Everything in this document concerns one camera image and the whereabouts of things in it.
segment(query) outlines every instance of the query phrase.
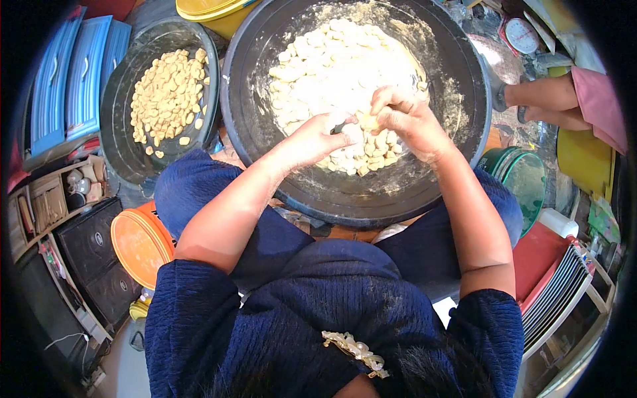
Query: pink cloth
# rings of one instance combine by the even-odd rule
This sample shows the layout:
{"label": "pink cloth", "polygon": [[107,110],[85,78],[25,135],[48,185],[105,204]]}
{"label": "pink cloth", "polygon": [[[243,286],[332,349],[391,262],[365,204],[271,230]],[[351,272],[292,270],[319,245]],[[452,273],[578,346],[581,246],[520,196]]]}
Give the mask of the pink cloth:
{"label": "pink cloth", "polygon": [[577,66],[573,66],[571,75],[582,116],[593,125],[593,135],[625,155],[628,142],[624,118],[609,77]]}

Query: blue cabinet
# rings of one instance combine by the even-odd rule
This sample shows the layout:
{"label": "blue cabinet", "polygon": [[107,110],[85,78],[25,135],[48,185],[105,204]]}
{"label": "blue cabinet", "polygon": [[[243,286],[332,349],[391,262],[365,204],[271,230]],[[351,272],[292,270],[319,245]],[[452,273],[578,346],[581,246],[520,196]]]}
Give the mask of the blue cabinet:
{"label": "blue cabinet", "polygon": [[49,44],[34,81],[31,103],[31,155],[64,142],[64,97],[71,50],[86,7],[67,19]]}
{"label": "blue cabinet", "polygon": [[131,26],[117,20],[111,22],[104,49],[104,61],[102,61],[102,77],[99,83],[100,93],[104,92],[108,77],[124,58],[128,49],[128,41],[131,38]]}
{"label": "blue cabinet", "polygon": [[112,15],[87,19],[78,33],[66,89],[66,139],[99,130],[102,62]]}

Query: orange bucket lid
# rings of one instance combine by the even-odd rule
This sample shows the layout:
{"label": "orange bucket lid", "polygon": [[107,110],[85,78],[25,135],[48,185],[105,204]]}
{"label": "orange bucket lid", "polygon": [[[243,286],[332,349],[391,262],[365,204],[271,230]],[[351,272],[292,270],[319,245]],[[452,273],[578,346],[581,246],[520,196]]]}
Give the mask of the orange bucket lid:
{"label": "orange bucket lid", "polygon": [[174,246],[137,209],[126,209],[111,223],[111,240],[124,269],[140,285],[155,289],[157,270],[173,260]]}

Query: bowl of dough pieces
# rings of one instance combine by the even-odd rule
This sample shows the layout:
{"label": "bowl of dough pieces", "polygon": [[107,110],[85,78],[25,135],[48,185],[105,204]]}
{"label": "bowl of dough pieces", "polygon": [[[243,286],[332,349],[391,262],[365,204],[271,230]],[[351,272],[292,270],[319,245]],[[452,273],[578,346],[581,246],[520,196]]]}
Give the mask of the bowl of dough pieces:
{"label": "bowl of dough pieces", "polygon": [[290,175],[275,196],[312,217],[353,227],[407,220],[440,201],[431,168],[393,131],[375,130],[372,93],[394,85],[429,105],[472,165],[490,126],[482,60],[433,2],[265,0],[234,35],[220,100],[228,135],[249,165],[313,115],[357,116],[363,143]]}
{"label": "bowl of dough pieces", "polygon": [[142,184],[217,133],[218,60],[208,33],[167,18],[133,40],[101,103],[100,140],[120,180]]}

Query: navy blue top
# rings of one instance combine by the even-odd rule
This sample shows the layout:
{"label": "navy blue top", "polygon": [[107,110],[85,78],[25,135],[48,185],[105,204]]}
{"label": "navy blue top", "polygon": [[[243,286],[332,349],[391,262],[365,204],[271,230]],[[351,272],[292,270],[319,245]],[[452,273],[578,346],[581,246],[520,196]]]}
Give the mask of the navy blue top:
{"label": "navy blue top", "polygon": [[[524,333],[510,295],[491,289],[468,294],[451,310],[445,330],[429,299],[403,281],[373,245],[312,243],[291,260],[290,269],[255,290],[239,309],[237,287],[222,271],[186,260],[162,266],[146,322],[152,395],[227,391],[233,381],[270,365],[276,377],[269,389],[276,396],[332,397],[370,369],[334,345],[324,347],[321,331],[328,330],[352,333],[385,359],[390,374],[397,347],[451,336],[483,364],[496,396],[513,396]],[[454,374],[446,354],[430,354]],[[372,379],[381,396],[396,382],[391,379]]]}

